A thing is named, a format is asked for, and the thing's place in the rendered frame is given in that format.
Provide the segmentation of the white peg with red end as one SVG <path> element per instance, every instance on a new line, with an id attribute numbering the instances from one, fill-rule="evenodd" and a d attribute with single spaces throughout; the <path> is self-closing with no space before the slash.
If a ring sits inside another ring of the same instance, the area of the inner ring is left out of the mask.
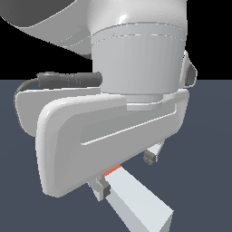
<path id="1" fill-rule="evenodd" d="M 102 174 L 111 185 L 106 197 L 130 232 L 169 232 L 173 209 L 121 165 Z"/>

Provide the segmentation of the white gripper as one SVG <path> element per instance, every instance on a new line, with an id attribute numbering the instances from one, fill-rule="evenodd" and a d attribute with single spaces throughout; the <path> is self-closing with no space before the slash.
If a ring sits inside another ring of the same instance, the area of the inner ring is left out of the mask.
<path id="1" fill-rule="evenodd" d="M 126 98 L 99 88 L 28 90 L 15 95 L 21 127 L 35 137 L 43 193 L 62 197 L 88 183 L 98 201 L 111 194 L 101 176 L 143 152 L 153 165 L 183 122 L 189 92 L 166 95 L 152 111 L 129 111 Z"/>

